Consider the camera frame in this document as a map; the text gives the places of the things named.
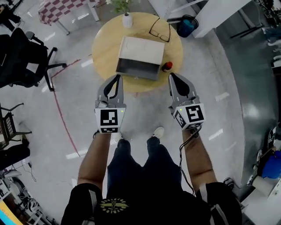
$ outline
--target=eyeglasses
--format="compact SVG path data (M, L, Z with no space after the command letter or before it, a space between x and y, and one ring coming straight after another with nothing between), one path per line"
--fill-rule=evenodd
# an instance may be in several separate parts
M152 27L150 28L150 31L149 31L149 33L151 34L151 35L153 35L153 36L155 36L155 37L159 37L161 40L163 40L163 41L165 41L165 42L169 42L170 41L170 37L171 37L171 25L169 24L169 37L167 37L167 36L165 36L165 35L161 35L160 36L160 34L158 33L158 32L156 32L155 30L153 30L152 28L153 28L153 26L154 26L154 24L152 25Z

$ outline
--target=open box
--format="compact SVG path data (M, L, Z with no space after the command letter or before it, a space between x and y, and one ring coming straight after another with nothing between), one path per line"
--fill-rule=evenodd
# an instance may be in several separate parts
M165 44L124 36L116 72L122 75L157 80L161 69Z

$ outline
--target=white vase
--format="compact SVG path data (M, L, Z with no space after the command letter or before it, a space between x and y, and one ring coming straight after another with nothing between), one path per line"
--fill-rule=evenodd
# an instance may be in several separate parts
M130 13L127 12L127 16L123 15L122 23L125 28L130 28L133 25L133 18Z

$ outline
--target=small bottle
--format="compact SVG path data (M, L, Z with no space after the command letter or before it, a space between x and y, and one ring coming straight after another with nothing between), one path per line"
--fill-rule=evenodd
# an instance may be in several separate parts
M168 72L173 66L172 62L166 62L163 66L162 66L162 70L164 72Z

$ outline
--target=chair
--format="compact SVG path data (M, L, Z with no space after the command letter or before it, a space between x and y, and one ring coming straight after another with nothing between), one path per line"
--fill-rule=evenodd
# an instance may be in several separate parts
M0 135L3 136L4 141L0 142L0 149L4 149L6 146L9 145L10 141L20 142L20 140L13 140L13 138L17 135L22 134L31 134L32 132L17 132L14 127L13 115L11 111L13 111L18 106L23 105L23 103L16 105L11 109L6 109L1 107L0 104ZM8 111L5 117L2 116L2 110Z
M7 34L0 35L0 88L6 85L37 87L44 76L49 90L54 91L47 71L58 66L65 68L67 65L66 63L49 65L53 52L58 49L52 48L49 55L47 50L43 41L35 37L34 33L24 34L20 28L15 29L11 37ZM38 64L35 73L26 68L28 63Z

